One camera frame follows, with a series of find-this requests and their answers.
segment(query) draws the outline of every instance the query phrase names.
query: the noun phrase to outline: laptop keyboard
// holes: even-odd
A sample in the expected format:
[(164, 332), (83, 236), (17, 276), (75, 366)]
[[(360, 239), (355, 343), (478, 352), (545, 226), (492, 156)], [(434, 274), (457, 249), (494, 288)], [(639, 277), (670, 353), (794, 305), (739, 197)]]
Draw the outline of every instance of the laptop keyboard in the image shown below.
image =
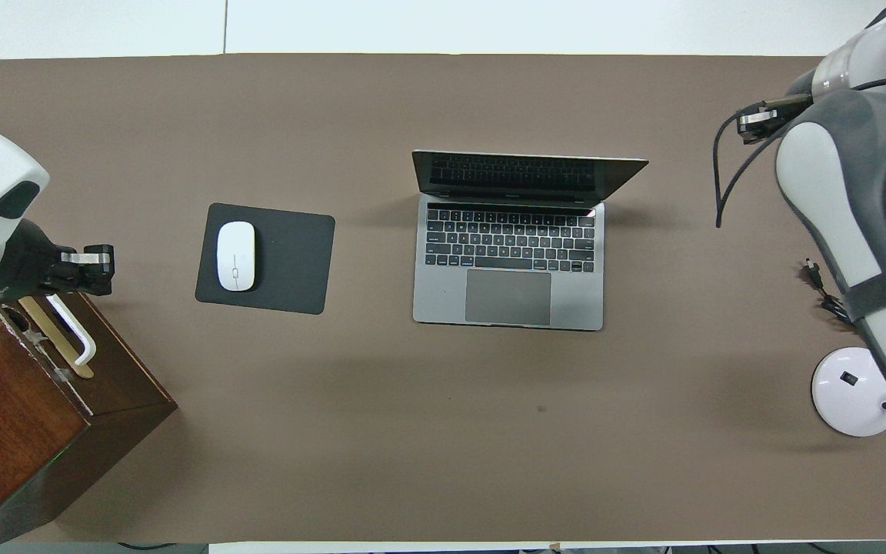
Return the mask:
[(426, 265), (592, 273), (594, 211), (430, 202)]

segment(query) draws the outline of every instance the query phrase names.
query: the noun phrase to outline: laptop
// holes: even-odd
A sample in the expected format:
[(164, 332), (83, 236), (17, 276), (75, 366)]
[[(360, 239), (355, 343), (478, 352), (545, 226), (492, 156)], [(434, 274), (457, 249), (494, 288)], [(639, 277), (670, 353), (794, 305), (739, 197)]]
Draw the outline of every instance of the laptop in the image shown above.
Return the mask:
[(604, 326), (605, 207), (647, 160), (412, 152), (416, 322)]

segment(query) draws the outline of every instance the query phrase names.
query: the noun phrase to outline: laptop screen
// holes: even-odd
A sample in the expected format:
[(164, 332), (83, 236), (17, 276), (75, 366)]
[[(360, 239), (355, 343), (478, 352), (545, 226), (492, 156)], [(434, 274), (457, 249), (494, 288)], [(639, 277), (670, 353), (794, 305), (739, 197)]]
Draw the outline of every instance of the laptop screen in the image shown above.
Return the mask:
[(419, 190), (469, 199), (595, 204), (618, 190), (646, 160), (563, 155), (412, 152)]

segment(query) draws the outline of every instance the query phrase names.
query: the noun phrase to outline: black mouse pad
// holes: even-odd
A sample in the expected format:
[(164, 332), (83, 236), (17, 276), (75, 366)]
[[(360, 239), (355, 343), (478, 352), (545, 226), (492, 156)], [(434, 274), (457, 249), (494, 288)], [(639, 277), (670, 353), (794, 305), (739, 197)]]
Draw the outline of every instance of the black mouse pad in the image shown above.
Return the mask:
[[(231, 221), (255, 228), (255, 282), (247, 291), (228, 291), (218, 281), (218, 230)], [(194, 296), (212, 304), (316, 315), (327, 299), (333, 249), (330, 216), (211, 204)]]

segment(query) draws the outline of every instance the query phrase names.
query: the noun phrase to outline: trackpad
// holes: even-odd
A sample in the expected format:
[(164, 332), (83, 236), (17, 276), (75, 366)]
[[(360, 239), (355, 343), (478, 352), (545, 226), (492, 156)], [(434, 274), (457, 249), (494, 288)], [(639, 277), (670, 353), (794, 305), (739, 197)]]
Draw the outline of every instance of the trackpad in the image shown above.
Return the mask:
[(551, 281), (545, 272), (468, 270), (467, 320), (548, 325)]

